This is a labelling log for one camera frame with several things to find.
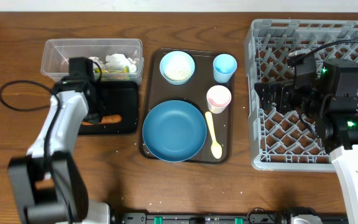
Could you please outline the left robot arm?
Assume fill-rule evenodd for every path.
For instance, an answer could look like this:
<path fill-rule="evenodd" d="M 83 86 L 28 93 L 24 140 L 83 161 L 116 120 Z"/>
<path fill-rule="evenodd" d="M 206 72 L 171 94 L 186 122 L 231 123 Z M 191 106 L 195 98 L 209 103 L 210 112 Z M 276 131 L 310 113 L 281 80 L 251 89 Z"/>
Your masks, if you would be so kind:
<path fill-rule="evenodd" d="M 50 110 L 24 157 L 8 165 L 21 223 L 110 223 L 109 205 L 89 199 L 73 160 L 82 121 L 101 120 L 99 81 L 66 79 L 50 89 Z"/>

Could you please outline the pink cup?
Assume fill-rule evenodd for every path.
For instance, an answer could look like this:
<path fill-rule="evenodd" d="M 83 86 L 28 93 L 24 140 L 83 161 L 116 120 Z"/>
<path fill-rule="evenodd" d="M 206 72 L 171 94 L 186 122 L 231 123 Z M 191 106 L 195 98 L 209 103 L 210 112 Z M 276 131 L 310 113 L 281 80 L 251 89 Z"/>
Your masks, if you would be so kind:
<path fill-rule="evenodd" d="M 232 100 L 231 92 L 222 85 L 212 86 L 206 94 L 208 109 L 214 114 L 222 113 Z"/>

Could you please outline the light blue cup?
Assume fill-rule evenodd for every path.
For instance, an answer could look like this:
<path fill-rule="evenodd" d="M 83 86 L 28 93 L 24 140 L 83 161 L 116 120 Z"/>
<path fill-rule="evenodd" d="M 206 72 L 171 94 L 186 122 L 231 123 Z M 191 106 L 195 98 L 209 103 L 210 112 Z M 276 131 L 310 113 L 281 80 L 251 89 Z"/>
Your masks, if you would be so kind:
<path fill-rule="evenodd" d="M 226 83 L 237 70 L 236 59 L 229 54 L 220 54 L 213 61 L 213 75 L 218 83 Z"/>

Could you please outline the orange carrot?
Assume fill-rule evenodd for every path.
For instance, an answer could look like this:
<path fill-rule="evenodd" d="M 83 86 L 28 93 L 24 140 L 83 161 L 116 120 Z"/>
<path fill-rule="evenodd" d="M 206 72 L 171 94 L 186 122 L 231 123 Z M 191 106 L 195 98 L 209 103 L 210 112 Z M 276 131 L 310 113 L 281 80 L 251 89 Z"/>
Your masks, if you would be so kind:
<path fill-rule="evenodd" d="M 102 120 L 96 124 L 89 123 L 86 121 L 83 121 L 81 124 L 85 125 L 85 126 L 93 126 L 93 125 L 97 125 L 97 124 L 114 124 L 114 123 L 119 123 L 121 121 L 122 121 L 121 115 L 114 114 L 114 115 L 109 115 L 109 116 L 103 116 Z"/>

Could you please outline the green snack wrapper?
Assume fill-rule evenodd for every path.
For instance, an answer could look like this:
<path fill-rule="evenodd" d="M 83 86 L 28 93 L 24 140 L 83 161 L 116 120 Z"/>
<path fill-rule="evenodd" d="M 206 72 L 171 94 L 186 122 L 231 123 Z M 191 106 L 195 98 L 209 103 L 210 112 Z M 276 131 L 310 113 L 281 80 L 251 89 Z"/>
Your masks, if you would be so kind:
<path fill-rule="evenodd" d="M 129 73 L 129 67 L 124 67 L 121 70 L 107 70 L 107 69 L 103 69 L 103 68 L 99 68 L 97 66 L 94 67 L 94 73 Z"/>

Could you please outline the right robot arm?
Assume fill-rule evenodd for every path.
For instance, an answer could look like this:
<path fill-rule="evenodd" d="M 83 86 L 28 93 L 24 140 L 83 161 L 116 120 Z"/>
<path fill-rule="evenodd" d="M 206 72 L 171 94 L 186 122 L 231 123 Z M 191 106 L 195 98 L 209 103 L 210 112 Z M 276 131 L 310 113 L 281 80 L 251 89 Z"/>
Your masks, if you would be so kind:
<path fill-rule="evenodd" d="M 312 55 L 289 59 L 292 79 L 256 83 L 263 109 L 297 110 L 314 121 L 339 178 L 349 223 L 358 223 L 358 63 L 339 58 L 323 62 L 320 72 Z"/>

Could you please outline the light blue bowl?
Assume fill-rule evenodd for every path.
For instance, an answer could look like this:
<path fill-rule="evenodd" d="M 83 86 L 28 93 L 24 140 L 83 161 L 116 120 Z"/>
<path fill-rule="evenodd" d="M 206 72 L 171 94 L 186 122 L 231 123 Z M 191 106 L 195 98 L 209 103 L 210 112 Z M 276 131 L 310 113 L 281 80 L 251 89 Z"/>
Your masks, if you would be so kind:
<path fill-rule="evenodd" d="M 163 56 L 159 65 L 160 73 L 173 85 L 186 83 L 195 72 L 195 61 L 184 51 L 172 51 Z"/>

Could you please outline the white napkin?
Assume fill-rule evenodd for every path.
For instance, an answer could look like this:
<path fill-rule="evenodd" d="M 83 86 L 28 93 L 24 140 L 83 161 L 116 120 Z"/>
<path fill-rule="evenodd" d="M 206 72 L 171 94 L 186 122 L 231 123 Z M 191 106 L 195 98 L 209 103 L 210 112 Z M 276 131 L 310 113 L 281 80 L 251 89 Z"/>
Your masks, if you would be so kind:
<path fill-rule="evenodd" d="M 131 58 L 127 58 L 124 54 L 112 54 L 107 55 L 105 60 L 101 60 L 99 57 L 89 57 L 95 66 L 107 70 L 121 70 L 124 67 L 129 67 L 129 73 L 135 73 L 138 68 L 135 61 Z"/>

